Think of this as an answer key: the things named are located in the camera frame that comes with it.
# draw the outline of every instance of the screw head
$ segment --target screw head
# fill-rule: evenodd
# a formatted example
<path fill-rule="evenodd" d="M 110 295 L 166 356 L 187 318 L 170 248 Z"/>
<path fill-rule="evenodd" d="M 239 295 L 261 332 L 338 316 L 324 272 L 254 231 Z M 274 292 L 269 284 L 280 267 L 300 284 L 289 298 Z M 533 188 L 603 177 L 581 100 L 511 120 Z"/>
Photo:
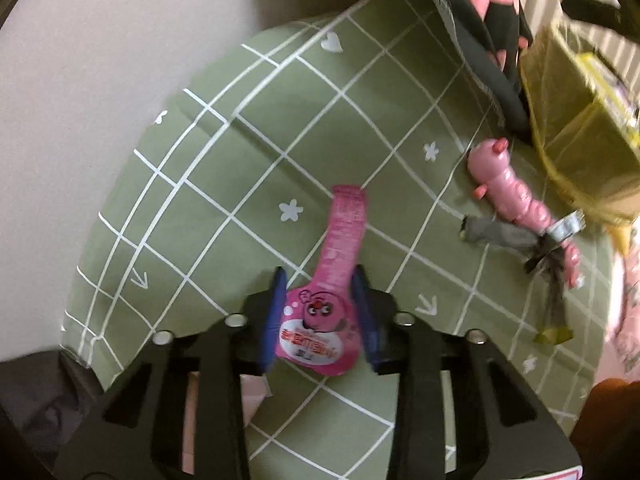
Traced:
<path fill-rule="evenodd" d="M 240 326 L 245 326 L 249 318 L 244 314 L 230 314 L 225 318 L 225 325 L 230 326 L 231 328 L 238 328 Z"/>
<path fill-rule="evenodd" d="M 173 341 L 174 337 L 175 336 L 173 332 L 169 332 L 168 330 L 161 330 L 160 332 L 156 332 L 154 334 L 153 342 L 158 346 L 164 346 Z"/>
<path fill-rule="evenodd" d="M 411 326 L 415 323 L 415 317 L 409 312 L 398 312 L 394 316 L 394 323 L 398 326 Z"/>
<path fill-rule="evenodd" d="M 482 330 L 473 328 L 466 333 L 466 340 L 474 345 L 483 345 L 486 343 L 486 334 Z"/>

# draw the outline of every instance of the gray surface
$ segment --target gray surface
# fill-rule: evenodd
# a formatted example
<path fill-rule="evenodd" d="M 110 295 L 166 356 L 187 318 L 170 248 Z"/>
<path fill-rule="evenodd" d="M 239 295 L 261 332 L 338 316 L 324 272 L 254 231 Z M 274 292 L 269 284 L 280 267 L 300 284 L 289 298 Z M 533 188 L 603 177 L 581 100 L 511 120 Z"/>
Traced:
<path fill-rule="evenodd" d="M 58 343 L 95 214 L 163 100 L 258 30 L 354 1 L 18 2 L 0 30 L 0 359 Z"/>

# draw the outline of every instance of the pink caterpillar toy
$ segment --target pink caterpillar toy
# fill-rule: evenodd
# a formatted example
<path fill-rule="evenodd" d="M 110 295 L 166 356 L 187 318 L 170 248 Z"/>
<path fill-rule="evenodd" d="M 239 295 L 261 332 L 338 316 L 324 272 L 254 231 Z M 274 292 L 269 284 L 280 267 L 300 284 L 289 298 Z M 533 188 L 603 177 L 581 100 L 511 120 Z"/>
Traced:
<path fill-rule="evenodd" d="M 548 207 L 535 200 L 529 186 L 516 177 L 510 166 L 505 138 L 487 139 L 471 150 L 467 160 L 469 173 L 479 184 L 474 196 L 480 200 L 486 196 L 503 219 L 542 234 L 555 223 Z M 580 264 L 580 250 L 570 241 L 562 242 L 564 247 L 564 280 L 569 288 L 580 287 L 584 281 L 577 269 Z"/>

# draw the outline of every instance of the arrow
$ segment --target arrow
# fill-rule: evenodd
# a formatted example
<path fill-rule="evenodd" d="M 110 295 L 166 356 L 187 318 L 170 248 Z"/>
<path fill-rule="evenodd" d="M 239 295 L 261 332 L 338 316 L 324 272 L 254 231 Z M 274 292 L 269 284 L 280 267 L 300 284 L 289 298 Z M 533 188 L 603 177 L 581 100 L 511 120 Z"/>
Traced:
<path fill-rule="evenodd" d="M 145 279 L 144 281 L 142 280 L 142 278 L 140 278 L 140 275 L 138 274 L 138 271 L 136 269 L 131 269 L 133 270 L 133 273 L 136 275 L 136 279 L 134 280 L 133 278 L 131 279 L 131 282 L 134 285 L 139 286 L 140 288 L 149 288 L 149 282 L 146 278 L 146 272 L 144 272 L 145 275 Z"/>
<path fill-rule="evenodd" d="M 433 296 L 431 298 L 431 303 L 429 303 L 429 301 L 427 301 L 427 299 L 423 295 L 418 296 L 418 299 L 420 300 L 420 302 L 422 303 L 424 308 L 422 308 L 421 306 L 417 306 L 417 307 L 415 307 L 415 311 L 416 312 L 420 312 L 422 314 L 426 314 L 427 316 L 437 316 L 437 314 L 438 314 L 438 298 Z"/>

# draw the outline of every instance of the green tablecloth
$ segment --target green tablecloth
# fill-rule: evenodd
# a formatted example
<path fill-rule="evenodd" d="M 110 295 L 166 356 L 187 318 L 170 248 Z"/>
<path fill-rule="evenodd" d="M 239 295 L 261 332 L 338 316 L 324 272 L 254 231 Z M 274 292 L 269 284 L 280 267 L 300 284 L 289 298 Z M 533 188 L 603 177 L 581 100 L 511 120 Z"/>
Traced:
<path fill-rule="evenodd" d="M 602 350 L 610 246 L 593 229 L 578 237 L 575 338 L 534 344 L 545 280 L 528 278 L 516 253 L 458 239 L 463 215 L 492 213 L 471 197 L 465 152 L 502 132 L 431 0 L 362 0 L 265 31 L 165 108 L 102 208 L 66 310 L 63 345 L 105 386 L 154 330 L 206 329 L 266 288 L 274 267 L 290 286 L 308 280 L 329 190 L 357 184 L 369 197 L 360 262 L 373 286 L 438 330 L 484 329 L 571 430 Z M 566 213 L 533 150 L 512 147 L 518 175 Z M 328 380 L 277 362 L 269 379 L 273 397 L 246 430 L 254 478 L 384 478 L 395 378 L 363 362 Z"/>

